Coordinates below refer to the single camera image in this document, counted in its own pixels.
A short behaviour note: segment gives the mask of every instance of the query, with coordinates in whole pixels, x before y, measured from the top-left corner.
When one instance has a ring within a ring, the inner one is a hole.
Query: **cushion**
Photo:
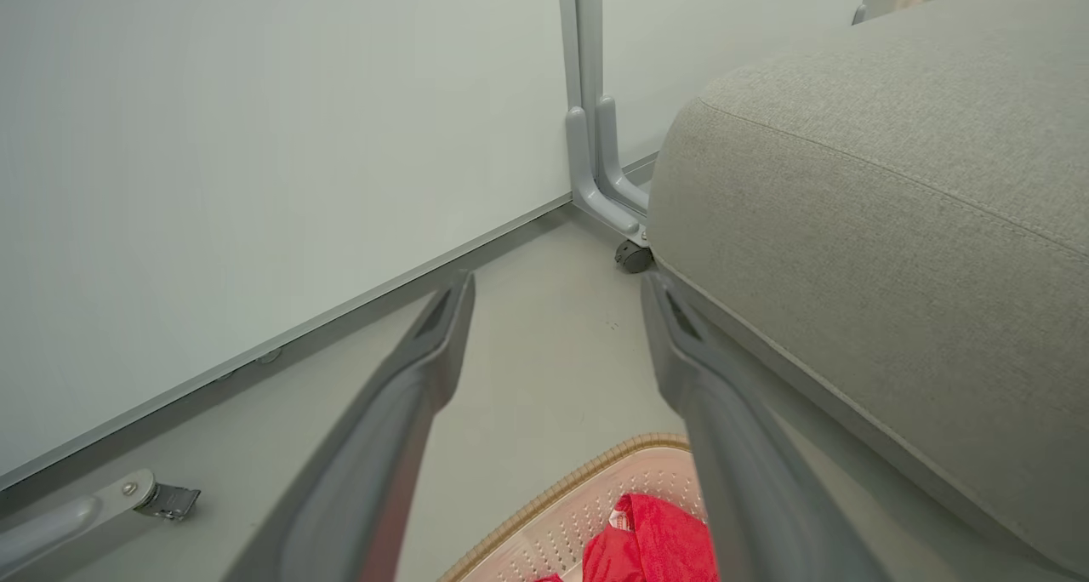
[[[1089,575],[1086,1],[938,0],[720,78],[649,239],[923,489]]]

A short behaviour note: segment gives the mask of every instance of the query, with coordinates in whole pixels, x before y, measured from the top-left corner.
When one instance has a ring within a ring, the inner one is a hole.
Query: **white panel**
[[[661,147],[681,106],[712,78],[833,27],[862,0],[603,0],[604,92],[621,162]]]
[[[0,0],[0,487],[568,191],[556,0]]]

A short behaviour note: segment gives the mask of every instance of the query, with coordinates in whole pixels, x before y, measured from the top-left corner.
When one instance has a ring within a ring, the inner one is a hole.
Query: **perforated plastic basket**
[[[534,582],[551,573],[582,582],[583,548],[604,530],[625,493],[658,497],[707,522],[688,441],[672,434],[641,435],[529,501],[440,582]]]

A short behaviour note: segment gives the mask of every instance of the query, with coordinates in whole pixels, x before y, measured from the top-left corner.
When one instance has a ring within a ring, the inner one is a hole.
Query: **black caster wheel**
[[[638,274],[646,271],[654,263],[654,255],[650,253],[650,248],[645,248],[631,240],[625,240],[623,244],[616,247],[615,259],[624,271]]]

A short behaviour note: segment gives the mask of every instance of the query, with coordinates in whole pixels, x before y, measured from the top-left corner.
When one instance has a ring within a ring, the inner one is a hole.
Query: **red cloth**
[[[624,495],[583,554],[583,582],[718,582],[707,525],[649,495]]]

